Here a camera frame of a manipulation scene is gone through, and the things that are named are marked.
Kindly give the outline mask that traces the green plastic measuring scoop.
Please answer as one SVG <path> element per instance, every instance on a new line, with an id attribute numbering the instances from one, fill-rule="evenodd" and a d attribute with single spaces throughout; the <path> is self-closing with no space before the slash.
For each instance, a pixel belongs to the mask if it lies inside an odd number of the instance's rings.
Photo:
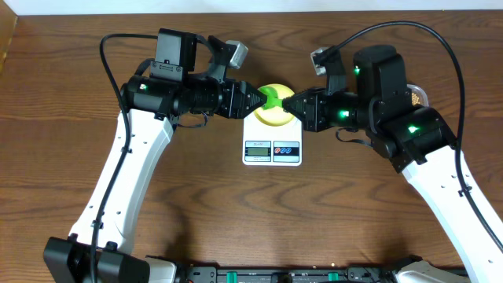
<path id="1" fill-rule="evenodd" d="M 275 107 L 282 107 L 282 99 L 279 98 L 278 92 L 271 86 L 262 86 L 259 91 L 266 95 L 266 103 L 262 106 L 264 110 Z"/>

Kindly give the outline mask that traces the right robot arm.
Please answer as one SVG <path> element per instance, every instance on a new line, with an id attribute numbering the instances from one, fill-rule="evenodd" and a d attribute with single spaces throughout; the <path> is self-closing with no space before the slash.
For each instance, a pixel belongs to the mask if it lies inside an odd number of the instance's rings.
<path id="1" fill-rule="evenodd" d="M 366 47 L 353 57 L 356 93 L 344 86 L 340 53 L 311 56 L 325 68 L 327 86 L 285 98 L 282 107 L 307 131 L 332 127 L 364 130 L 371 147 L 423 197 L 459 254 L 473 282 L 502 280 L 502 251 L 492 236 L 502 221 L 468 169 L 453 131 L 432 107 L 413 103 L 406 69 L 396 48 Z"/>

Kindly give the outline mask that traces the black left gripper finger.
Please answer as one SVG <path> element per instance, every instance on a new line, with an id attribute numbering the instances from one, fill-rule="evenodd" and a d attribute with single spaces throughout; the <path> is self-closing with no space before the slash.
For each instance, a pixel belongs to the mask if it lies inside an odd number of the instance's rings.
<path id="1" fill-rule="evenodd" d="M 244 119 L 257 108 L 264 106 L 266 101 L 245 101 L 241 107 L 241 118 Z"/>
<path id="2" fill-rule="evenodd" d="M 245 94 L 250 103 L 266 103 L 267 96 L 253 85 L 245 83 Z"/>

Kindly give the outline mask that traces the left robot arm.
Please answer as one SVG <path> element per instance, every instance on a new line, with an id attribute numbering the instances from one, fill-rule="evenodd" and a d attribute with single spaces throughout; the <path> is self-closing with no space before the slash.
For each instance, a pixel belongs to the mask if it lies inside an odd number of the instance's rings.
<path id="1" fill-rule="evenodd" d="M 146 191 L 186 113 L 243 119 L 266 103 L 245 81 L 229 79 L 248 48 L 160 29 L 156 53 L 127 83 L 113 87 L 120 113 L 114 142 L 93 194 L 65 239 L 51 237 L 44 262 L 56 282 L 183 282 L 185 270 L 160 257 L 133 256 Z"/>

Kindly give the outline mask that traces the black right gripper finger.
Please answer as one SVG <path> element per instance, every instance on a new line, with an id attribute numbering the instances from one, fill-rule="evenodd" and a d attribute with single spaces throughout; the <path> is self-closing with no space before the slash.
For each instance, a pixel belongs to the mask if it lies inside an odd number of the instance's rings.
<path id="1" fill-rule="evenodd" d="M 283 108 L 304 108 L 307 102 L 306 92 L 294 93 L 292 96 L 286 97 L 282 100 Z"/>
<path id="2" fill-rule="evenodd" d="M 302 104 L 283 104 L 283 109 L 292 114 L 295 118 L 297 118 L 301 123 L 305 122 L 305 113 L 304 106 Z"/>

